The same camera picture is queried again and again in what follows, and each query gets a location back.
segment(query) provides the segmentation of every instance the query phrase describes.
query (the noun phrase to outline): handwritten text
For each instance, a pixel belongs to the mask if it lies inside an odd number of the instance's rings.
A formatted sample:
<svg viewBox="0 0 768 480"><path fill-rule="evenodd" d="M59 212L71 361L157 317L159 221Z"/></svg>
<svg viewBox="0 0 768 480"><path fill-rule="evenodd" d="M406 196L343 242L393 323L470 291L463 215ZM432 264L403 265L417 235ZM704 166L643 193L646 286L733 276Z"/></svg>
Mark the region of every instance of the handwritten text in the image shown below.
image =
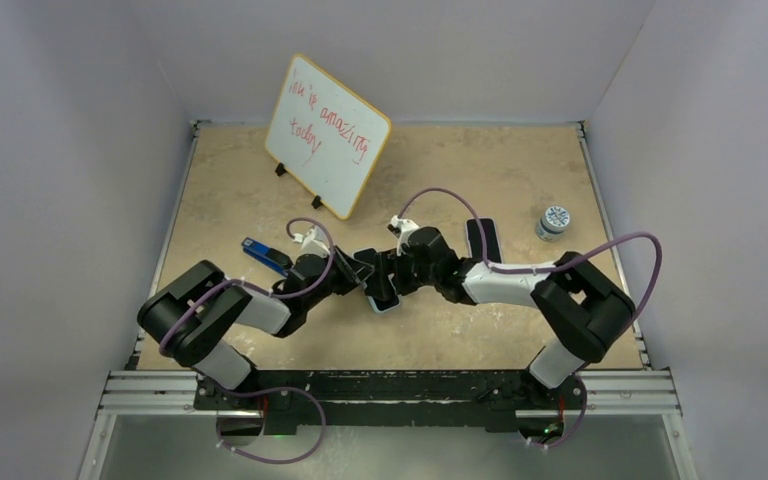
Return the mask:
<svg viewBox="0 0 768 480"><path fill-rule="evenodd" d="M322 145L322 140L316 139L316 134L313 133L312 123L309 124L307 128L300 127L296 121L296 117L293 117L293 121L290 122L290 133L301 138L308 144L308 146L310 146L310 156L307 157L307 160L305 160L302 166L307 165L307 162L313 158L313 155L319 149L319 146Z"/></svg>
<svg viewBox="0 0 768 480"><path fill-rule="evenodd" d="M298 72L294 68L293 69L293 78L296 78L297 74L298 74ZM310 111L312 112L313 111L313 106L316 104L316 100L317 100L316 94L313 93L313 85L308 84L307 92L308 92L307 105L310 107ZM304 86L304 83L301 82L301 81L298 81L298 80L293 82L293 84L290 85L290 93L292 93L293 95L298 95L298 96L304 98L304 96L305 96L305 86Z"/></svg>
<svg viewBox="0 0 768 480"><path fill-rule="evenodd" d="M343 120L335 111L323 108L319 112L319 118L324 119L326 125L336 128L340 136L346 139L346 143L355 149L355 152L360 152L360 157L357 160L352 160L355 165L359 165L363 161L363 156L369 150L367 138L355 133L355 126Z"/></svg>

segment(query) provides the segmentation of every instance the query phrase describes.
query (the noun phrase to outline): black mount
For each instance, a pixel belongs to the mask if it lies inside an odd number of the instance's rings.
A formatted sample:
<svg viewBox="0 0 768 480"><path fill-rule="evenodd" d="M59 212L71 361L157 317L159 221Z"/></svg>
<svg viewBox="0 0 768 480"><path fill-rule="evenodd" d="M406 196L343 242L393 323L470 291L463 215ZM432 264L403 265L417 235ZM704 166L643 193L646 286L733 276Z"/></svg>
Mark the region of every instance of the black mount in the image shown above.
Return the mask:
<svg viewBox="0 0 768 480"><path fill-rule="evenodd" d="M557 411L581 408L574 393L577 383L568 378L547 390L520 370L260 370L258 388L291 386L310 392L322 402L329 425L483 427L488 432L516 432L543 437L563 432L558 416L517 418L517 411ZM196 410L257 410L257 398L237 399L223 393L210 380L199 380ZM293 435L299 425L319 425L319 415L302 395L266 396L267 435Z"/></svg>

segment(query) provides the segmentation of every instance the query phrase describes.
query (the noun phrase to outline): tabletop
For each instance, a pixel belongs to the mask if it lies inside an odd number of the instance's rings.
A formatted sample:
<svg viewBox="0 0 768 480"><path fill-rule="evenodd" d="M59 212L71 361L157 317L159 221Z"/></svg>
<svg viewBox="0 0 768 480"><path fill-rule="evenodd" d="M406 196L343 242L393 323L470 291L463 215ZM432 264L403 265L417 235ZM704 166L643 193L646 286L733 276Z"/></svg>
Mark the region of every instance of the tabletop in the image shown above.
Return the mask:
<svg viewBox="0 0 768 480"><path fill-rule="evenodd" d="M207 259L229 276L263 287L280 276L245 255L245 237L295 257L284 226L309 216L328 228L345 252L395 246L386 226L404 202L429 186L466 197L479 215L496 221L507 263L555 261L566 251L588 251L606 238L587 164L574 126L394 126L355 210L339 220L314 210L313 195L291 176L278 177L264 148L266 127L207 126L200 131L161 271L159 288ZM550 205L565 207L571 223L554 243L534 233ZM440 229L467 256L469 212L441 193L418 199L405 215ZM299 224L296 231L307 226ZM592 262L619 284L610 253ZM536 309L456 305L431 288L376 314L359 289L331 296L293 335L274 338L235 325L225 338L265 369L507 369L524 368L554 334ZM180 368L161 357L150 338L140 369ZM629 330L591 368L641 368Z"/></svg>

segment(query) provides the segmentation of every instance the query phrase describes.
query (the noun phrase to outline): purple cable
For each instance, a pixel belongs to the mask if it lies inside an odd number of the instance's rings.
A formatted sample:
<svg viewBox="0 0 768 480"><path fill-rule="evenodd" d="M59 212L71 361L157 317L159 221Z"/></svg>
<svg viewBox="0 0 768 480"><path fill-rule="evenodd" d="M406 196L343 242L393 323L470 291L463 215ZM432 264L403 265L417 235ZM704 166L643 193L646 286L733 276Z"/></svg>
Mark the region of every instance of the purple cable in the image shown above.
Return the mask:
<svg viewBox="0 0 768 480"><path fill-rule="evenodd" d="M319 411L319 419L321 420L321 425L322 425L322 427L319 429L319 437L316 439L316 442L313 444L313 446L310 447L310 449L308 449L308 451L304 452L303 454L297 457L275 460L273 458L261 457L260 455L255 455L253 453L239 450L236 447L232 447L231 445L229 445L227 442L225 442L225 439L222 438L222 431L220 429L222 419L218 419L216 421L216 436L219 437L219 442L221 446L224 447L229 452L236 453L237 455L241 455L243 457L246 457L248 459L255 460L261 463L267 463L270 465L287 465L289 463L300 462L305 458L313 455L313 452L315 452L319 448L319 446L322 445L322 440L325 438L325 427L326 427L325 410L323 410L322 404L319 403L319 401L309 392L306 392L301 388L296 388L296 387L273 387L273 388L267 388L264 390L258 390L256 392L238 393L238 392L234 392L226 388L223 388L219 384L216 384L216 386L220 390L222 390L226 395L231 395L238 398L259 397L261 395L267 395L275 392L293 392L293 393L304 395L305 397L308 398L308 400L310 400L313 403L313 405L316 407L316 410Z"/></svg>
<svg viewBox="0 0 768 480"><path fill-rule="evenodd" d="M447 195L455 197L459 202L463 204L464 207L466 207L467 210L469 210L469 213L472 215L472 218L474 218L475 221L478 223L478 235L481 237L481 259L484 261L485 264L489 265L489 260L487 259L487 235L484 234L484 226L481 225L480 221L478 221L478 213L476 213L475 209L472 208L472 205L470 205L465 198L449 190L448 188L428 187L428 188L423 188L422 190L416 192L415 194L413 194L411 198L408 199L407 202L405 202L405 206L402 207L401 210L399 210L398 217L399 218L404 217L405 212L408 211L408 208L411 206L411 204L414 201L416 201L417 198L421 197L422 195L425 195L428 192L440 192L440 193L445 193Z"/></svg>

